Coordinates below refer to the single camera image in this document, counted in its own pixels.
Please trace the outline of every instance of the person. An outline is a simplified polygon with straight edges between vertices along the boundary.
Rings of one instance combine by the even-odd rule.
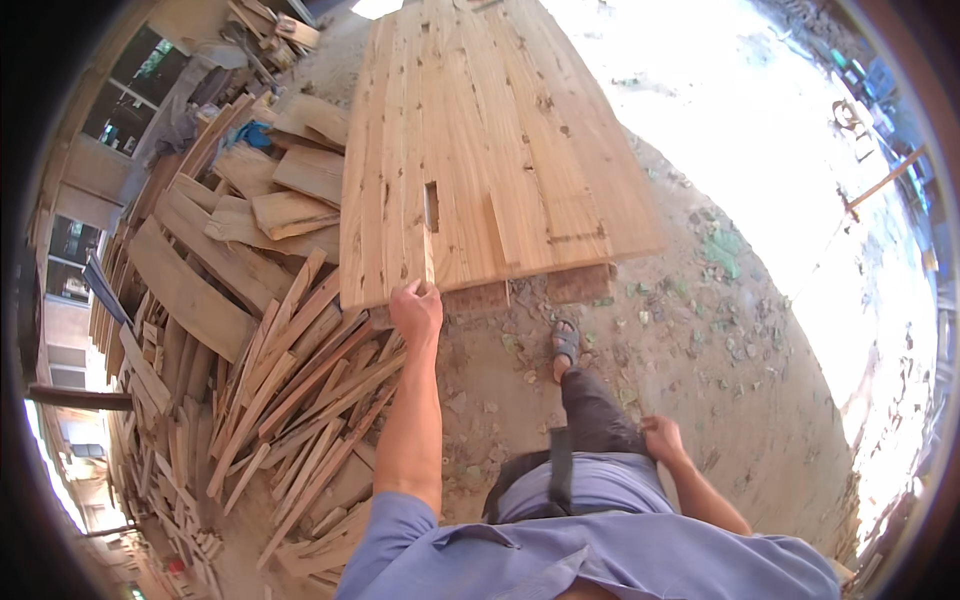
[[[812,547],[753,534],[693,465],[677,423],[645,417],[642,433],[628,423],[577,368],[579,333],[568,320],[552,340],[568,426],[551,431],[549,450],[502,466],[484,522],[438,527],[440,294],[413,281],[394,290],[390,315],[407,360],[376,449],[370,520],[336,598],[839,597]],[[682,515],[655,461],[673,476]]]

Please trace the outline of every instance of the dark pants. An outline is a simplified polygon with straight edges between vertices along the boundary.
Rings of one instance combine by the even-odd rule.
[[[633,452],[653,458],[647,452],[643,434],[627,420],[607,386],[593,373],[572,367],[560,381],[566,410],[566,428],[574,452]],[[484,504],[484,516],[498,522],[500,496],[521,476],[550,460],[550,451],[517,456],[500,467]]]

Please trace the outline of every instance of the shirt sleeve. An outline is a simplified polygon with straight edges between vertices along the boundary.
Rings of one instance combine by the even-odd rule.
[[[370,520],[340,577],[335,600],[352,600],[410,544],[437,529],[437,518],[419,498],[400,492],[373,497]]]

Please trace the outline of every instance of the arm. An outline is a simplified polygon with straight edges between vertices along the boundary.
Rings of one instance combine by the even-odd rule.
[[[440,292],[420,280],[394,290],[390,317],[407,347],[394,407],[376,445],[373,493],[401,492],[440,513],[443,424],[437,395]]]
[[[696,518],[741,536],[750,536],[750,524],[713,488],[693,465],[680,439],[680,427],[667,417],[644,417],[647,450],[670,471],[684,516]]]

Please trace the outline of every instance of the forearm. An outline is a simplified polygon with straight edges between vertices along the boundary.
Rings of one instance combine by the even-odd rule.
[[[684,516],[716,525],[729,532],[750,536],[753,531],[740,513],[713,488],[689,460],[668,465],[677,486],[680,509]]]
[[[373,491],[408,493],[439,515],[444,450],[436,362],[435,344],[408,347],[394,405],[376,446]]]

